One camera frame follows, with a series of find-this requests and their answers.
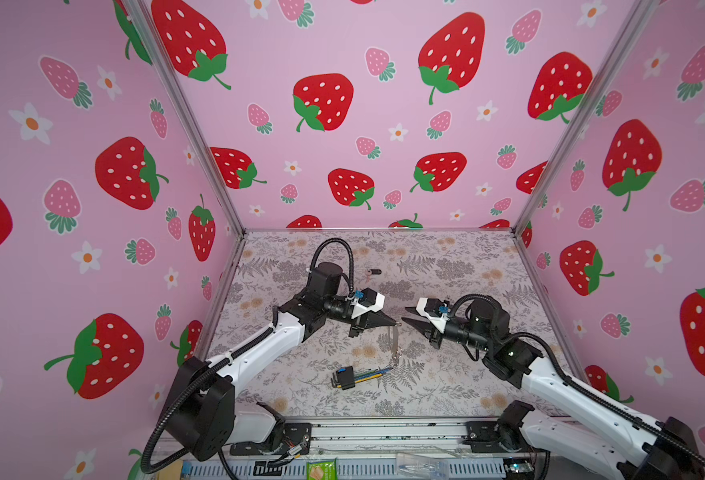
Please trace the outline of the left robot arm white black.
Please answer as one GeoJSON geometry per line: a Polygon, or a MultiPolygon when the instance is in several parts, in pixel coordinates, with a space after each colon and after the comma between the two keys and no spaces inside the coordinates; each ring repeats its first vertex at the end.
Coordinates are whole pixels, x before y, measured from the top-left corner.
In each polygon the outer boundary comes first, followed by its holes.
{"type": "Polygon", "coordinates": [[[278,453],[274,466],[302,451],[304,442],[290,437],[280,412],[264,402],[238,406],[238,395],[272,362],[302,345],[330,320],[348,325],[351,338],[396,324],[383,310],[382,294],[371,288],[356,289],[352,265],[341,268],[320,261],[324,247],[332,244],[334,240],[328,239],[316,248],[306,285],[272,309],[264,329],[222,355],[208,360],[192,357],[182,363],[140,456],[142,473],[158,473],[186,455],[208,460],[230,445],[278,453]]]}

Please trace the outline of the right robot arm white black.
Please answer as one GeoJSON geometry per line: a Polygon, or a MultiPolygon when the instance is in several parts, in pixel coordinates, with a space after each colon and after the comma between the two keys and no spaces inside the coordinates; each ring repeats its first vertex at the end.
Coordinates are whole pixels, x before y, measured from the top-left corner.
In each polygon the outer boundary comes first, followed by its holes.
{"type": "Polygon", "coordinates": [[[554,405],[562,422],[525,402],[497,420],[507,450],[523,444],[564,457],[606,479],[703,479],[705,457],[693,431],[674,417],[660,421],[591,387],[559,365],[551,347],[528,332],[512,333],[509,314],[487,295],[456,302],[422,298],[402,320],[434,348],[454,342],[497,379],[554,405]]]}

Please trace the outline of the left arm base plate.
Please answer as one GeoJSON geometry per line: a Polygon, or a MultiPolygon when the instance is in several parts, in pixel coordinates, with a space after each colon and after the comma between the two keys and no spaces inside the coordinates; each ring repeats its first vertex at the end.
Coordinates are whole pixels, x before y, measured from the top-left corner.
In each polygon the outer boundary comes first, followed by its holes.
{"type": "Polygon", "coordinates": [[[282,456],[290,450],[297,449],[296,454],[310,452],[310,438],[312,438],[311,423],[278,423],[274,430],[268,434],[266,440],[256,442],[242,442],[230,445],[228,453],[231,456],[282,456]]]}

